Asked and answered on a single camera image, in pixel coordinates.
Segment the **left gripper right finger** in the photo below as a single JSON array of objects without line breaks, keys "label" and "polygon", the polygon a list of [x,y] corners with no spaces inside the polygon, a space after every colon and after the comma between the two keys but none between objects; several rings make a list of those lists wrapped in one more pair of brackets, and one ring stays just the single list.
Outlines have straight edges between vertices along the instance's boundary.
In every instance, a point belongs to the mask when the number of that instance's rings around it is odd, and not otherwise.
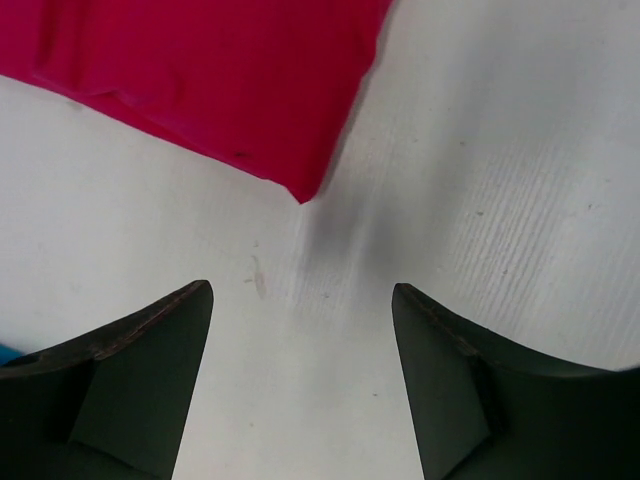
[{"label": "left gripper right finger", "polygon": [[639,371],[518,344],[399,283],[392,316],[427,479],[635,479]]}]

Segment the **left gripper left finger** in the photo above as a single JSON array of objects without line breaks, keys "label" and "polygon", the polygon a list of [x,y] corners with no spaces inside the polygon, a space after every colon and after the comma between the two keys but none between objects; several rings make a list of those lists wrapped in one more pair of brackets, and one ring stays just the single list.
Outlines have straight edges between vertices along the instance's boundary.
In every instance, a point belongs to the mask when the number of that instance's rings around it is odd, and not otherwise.
[{"label": "left gripper left finger", "polygon": [[169,479],[213,309],[206,280],[1,366],[4,479]]}]

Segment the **magenta t shirt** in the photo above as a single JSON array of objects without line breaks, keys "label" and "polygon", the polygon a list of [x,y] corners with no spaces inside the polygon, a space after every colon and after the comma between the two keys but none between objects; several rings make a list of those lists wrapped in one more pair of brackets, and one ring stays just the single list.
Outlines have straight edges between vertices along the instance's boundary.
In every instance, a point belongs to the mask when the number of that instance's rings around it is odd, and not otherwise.
[{"label": "magenta t shirt", "polygon": [[1,72],[285,187],[319,191],[386,1],[5,1]]}]

